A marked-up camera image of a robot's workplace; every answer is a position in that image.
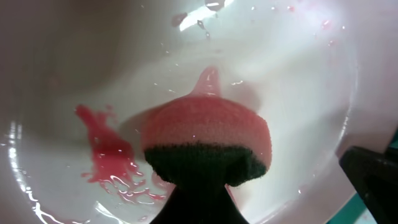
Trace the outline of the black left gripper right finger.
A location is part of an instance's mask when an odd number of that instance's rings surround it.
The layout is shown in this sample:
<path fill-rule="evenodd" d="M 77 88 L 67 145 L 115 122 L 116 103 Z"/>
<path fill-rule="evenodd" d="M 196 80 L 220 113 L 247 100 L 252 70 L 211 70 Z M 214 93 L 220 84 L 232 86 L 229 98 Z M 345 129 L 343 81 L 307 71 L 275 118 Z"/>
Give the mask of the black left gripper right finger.
<path fill-rule="evenodd" d="M 351 147 L 339 165 L 375 220 L 397 224 L 397 149 L 380 154 Z"/>

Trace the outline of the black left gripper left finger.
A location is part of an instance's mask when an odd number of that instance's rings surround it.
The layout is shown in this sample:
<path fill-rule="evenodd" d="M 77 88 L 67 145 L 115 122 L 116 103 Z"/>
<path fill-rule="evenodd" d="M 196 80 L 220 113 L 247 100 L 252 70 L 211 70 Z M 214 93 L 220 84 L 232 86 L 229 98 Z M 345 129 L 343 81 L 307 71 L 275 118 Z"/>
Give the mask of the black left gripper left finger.
<path fill-rule="evenodd" d="M 175 187 L 150 224 L 248 224 L 228 189 L 199 194 Z"/>

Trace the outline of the white plate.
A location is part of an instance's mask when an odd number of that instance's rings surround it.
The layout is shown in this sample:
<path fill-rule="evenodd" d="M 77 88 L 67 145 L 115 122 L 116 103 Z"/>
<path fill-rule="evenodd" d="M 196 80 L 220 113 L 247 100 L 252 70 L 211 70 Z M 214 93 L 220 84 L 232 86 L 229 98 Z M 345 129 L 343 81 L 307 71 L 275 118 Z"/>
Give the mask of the white plate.
<path fill-rule="evenodd" d="M 2 1 L 1 222 L 151 222 L 172 186 L 139 122 L 210 65 L 271 131 L 231 189 L 250 223 L 327 222 L 354 194 L 338 156 L 397 128 L 396 1 Z"/>

